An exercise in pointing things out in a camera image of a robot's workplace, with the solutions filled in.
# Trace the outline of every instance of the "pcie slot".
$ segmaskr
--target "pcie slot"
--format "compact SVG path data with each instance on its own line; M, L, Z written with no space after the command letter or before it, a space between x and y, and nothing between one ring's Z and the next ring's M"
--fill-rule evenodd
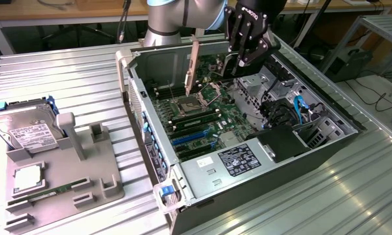
M193 156L195 154L203 153L206 151L211 151L211 150L214 150L214 145L215 145L215 142L211 142L211 143L203 145L202 147L198 147L195 149L191 149L189 151L185 151L185 152L178 153L177 154L177 157L178 158L186 158L189 156Z
M202 132L198 132L195 134L191 134L186 137L178 138L175 140L171 141L171 145L179 145L182 143L190 142L193 140L197 140L199 138L203 138L207 135L209 129L203 130Z
M169 134L167 137L170 139L179 138L179 137L186 136L186 135L189 135L194 132L198 132L198 131L202 131L202 128L197 126L197 127L189 128L183 131L174 132L174 133Z
M185 145L181 145L181 146L175 146L174 147L175 152L181 152L181 151L183 151L186 149L187 149L187 147Z

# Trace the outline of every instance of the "white sticker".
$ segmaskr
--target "white sticker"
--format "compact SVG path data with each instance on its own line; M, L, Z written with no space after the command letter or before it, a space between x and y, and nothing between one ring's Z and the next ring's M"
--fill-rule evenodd
M27 126L9 131L15 138L18 144L26 150L41 148L43 146L55 144L57 141L51 135L47 125L39 124Z
M14 188L23 190L39 182L39 166L31 165L15 171Z
M195 162L197 162L198 167L203 167L203 166L210 165L213 163L210 157L198 159Z

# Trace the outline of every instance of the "blue pcie slot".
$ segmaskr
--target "blue pcie slot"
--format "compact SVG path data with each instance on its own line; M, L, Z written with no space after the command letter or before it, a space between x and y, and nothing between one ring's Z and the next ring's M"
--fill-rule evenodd
M195 134L191 134L183 138L179 138L179 139L171 141L171 145L178 145L178 144L186 143L189 141L197 140L199 138L203 138L207 135L207 132L209 132L209 129L203 130L202 132L198 132Z

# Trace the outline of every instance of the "hard drive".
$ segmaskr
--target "hard drive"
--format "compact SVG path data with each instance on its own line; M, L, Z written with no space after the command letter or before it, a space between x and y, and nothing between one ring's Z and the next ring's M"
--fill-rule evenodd
M55 124L57 113L51 98L0 102L0 136L10 150L37 153L58 146L55 140L65 134Z

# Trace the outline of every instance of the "robotic arm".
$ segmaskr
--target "robotic arm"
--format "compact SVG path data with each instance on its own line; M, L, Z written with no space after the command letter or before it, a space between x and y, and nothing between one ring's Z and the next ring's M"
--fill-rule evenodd
M286 0L147 0L149 17L143 45L179 43L178 27L217 29L225 20L229 55L222 77L241 77L260 71L265 58L280 48L269 29Z
M225 8L225 39L229 41L222 76L241 77L257 73L280 44L270 24L284 9L285 0L237 0Z

